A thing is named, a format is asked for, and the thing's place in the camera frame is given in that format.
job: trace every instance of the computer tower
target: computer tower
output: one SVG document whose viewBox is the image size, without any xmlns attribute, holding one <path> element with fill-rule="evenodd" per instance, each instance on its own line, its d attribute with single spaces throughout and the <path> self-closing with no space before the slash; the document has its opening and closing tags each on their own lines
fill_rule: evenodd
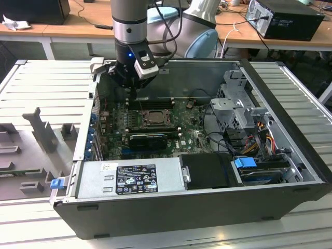
<svg viewBox="0 0 332 249">
<path fill-rule="evenodd" d="M 310 41 L 324 15 L 297 0 L 251 0 L 245 18 L 265 39 Z"/>
<path fill-rule="evenodd" d="M 62 25 L 70 12 L 68 0 L 1 0 L 0 20 L 3 15 L 15 21 Z"/>
</svg>

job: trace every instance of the power supply label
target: power supply label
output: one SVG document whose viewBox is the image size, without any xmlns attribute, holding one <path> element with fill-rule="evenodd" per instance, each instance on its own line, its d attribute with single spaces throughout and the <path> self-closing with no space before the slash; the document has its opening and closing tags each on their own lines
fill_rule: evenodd
<svg viewBox="0 0 332 249">
<path fill-rule="evenodd" d="M 158 192 L 156 165 L 117 167 L 115 192 L 118 195 Z"/>
</svg>

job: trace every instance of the desk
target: desk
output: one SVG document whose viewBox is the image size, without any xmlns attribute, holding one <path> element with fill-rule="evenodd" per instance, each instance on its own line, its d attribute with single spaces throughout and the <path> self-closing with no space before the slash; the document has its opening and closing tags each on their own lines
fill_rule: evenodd
<svg viewBox="0 0 332 249">
<path fill-rule="evenodd" d="M 243 11 L 245 5 L 232 7 L 234 11 Z M 217 23 L 243 22 L 244 18 L 238 13 L 222 12 L 216 16 Z M 228 47 L 231 48 L 265 48 L 257 32 L 249 23 L 236 25 L 239 32 L 232 32 L 227 38 Z M 216 31 L 223 41 L 232 25 L 217 25 Z M 273 40 L 264 39 L 270 49 L 304 50 L 304 51 L 332 51 L 332 21 L 323 21 L 311 41 Z"/>
<path fill-rule="evenodd" d="M 97 0 L 95 3 L 83 3 L 85 7 L 80 14 L 92 23 L 112 24 L 110 0 Z M 43 45 L 47 59 L 54 60 L 52 43 L 86 43 L 111 44 L 114 42 L 114 33 L 110 30 L 96 29 L 93 25 L 78 16 L 81 7 L 69 0 L 71 12 L 64 25 L 32 25 L 32 29 L 25 31 L 10 31 L 0 25 L 0 40 L 14 40 L 24 42 L 40 42 Z M 233 10 L 243 10 L 247 5 L 232 7 Z M 216 16 L 217 23 L 241 22 L 244 18 L 237 13 L 222 12 Z M 232 32 L 228 39 L 228 47 L 234 48 L 265 48 L 255 30 L 248 23 L 239 24 L 240 32 Z M 218 25 L 216 27 L 221 41 L 232 29 L 231 25 Z M 332 51 L 332 21 L 323 21 L 311 41 L 291 40 L 265 40 L 270 49 L 284 50 L 311 50 Z"/>
</svg>

